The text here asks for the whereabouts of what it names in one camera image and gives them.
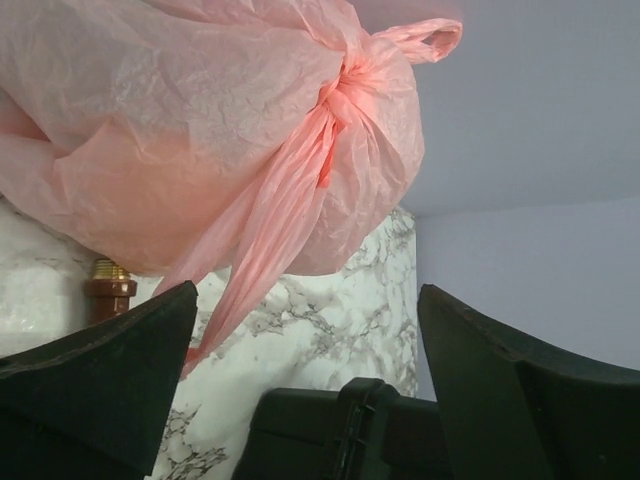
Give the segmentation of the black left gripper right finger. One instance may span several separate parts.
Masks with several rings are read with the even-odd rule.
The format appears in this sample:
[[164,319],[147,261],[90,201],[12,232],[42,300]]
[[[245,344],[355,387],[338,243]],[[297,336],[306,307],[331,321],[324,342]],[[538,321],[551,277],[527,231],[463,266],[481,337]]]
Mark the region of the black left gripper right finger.
[[458,479],[636,479],[639,373],[496,321],[435,285],[418,319]]

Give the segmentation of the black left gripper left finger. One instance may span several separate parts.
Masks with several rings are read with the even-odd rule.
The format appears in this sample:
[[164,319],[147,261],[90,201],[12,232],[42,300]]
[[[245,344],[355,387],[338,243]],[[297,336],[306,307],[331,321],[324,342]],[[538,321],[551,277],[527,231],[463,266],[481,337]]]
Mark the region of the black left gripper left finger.
[[144,479],[197,314],[184,282],[113,319],[1,360],[4,479]]

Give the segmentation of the pink plastic bag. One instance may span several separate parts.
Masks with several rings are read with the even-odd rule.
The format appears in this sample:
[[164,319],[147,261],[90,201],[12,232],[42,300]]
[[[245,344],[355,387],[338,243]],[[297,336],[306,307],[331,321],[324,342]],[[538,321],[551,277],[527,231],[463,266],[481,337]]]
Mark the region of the pink plastic bag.
[[2,195],[160,291],[229,268],[191,371],[399,203],[425,152],[413,68],[462,31],[372,34],[346,1],[5,1]]

